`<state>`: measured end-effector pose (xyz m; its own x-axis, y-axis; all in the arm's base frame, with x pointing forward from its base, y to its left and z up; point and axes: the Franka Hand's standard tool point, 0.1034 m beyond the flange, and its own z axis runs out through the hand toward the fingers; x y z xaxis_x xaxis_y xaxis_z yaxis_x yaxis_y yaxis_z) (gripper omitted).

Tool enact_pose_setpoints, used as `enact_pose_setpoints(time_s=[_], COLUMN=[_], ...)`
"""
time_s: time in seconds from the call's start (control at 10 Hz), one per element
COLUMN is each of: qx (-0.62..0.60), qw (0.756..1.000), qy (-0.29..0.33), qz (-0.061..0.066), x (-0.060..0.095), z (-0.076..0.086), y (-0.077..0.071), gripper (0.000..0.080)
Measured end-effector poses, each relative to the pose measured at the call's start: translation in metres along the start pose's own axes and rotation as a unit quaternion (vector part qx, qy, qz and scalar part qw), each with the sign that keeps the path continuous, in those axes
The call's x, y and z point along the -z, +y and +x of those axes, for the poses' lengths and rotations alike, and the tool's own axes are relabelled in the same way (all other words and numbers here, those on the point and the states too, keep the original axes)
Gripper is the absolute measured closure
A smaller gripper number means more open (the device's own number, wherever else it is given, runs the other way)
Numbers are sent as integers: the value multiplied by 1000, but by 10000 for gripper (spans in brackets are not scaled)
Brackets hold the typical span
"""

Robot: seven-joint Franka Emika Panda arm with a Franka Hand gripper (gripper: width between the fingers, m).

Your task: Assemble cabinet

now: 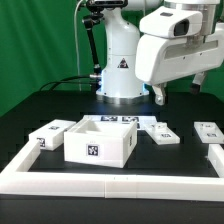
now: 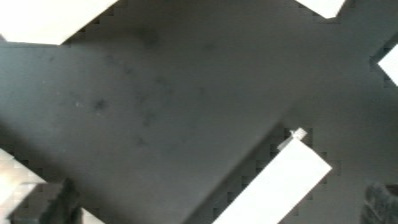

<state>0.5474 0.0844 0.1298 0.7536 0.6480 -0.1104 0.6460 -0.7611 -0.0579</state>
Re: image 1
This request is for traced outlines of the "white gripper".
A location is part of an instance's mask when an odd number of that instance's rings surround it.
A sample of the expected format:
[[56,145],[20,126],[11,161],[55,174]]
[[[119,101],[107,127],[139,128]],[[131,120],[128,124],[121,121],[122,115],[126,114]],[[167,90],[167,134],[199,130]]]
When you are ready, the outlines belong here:
[[143,35],[137,47],[135,74],[153,86],[155,103],[164,105],[165,82],[196,74],[190,92],[198,94],[207,70],[224,61],[224,27],[217,27],[199,47],[188,47],[186,38],[165,39]]

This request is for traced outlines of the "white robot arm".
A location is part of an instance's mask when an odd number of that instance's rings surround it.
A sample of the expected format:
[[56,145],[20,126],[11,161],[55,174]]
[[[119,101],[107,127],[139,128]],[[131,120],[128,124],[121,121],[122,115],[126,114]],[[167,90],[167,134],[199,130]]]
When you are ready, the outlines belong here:
[[197,93],[211,69],[224,61],[222,0],[87,0],[93,25],[103,22],[107,64],[97,95],[132,102],[148,95],[165,103],[170,81],[193,76]]

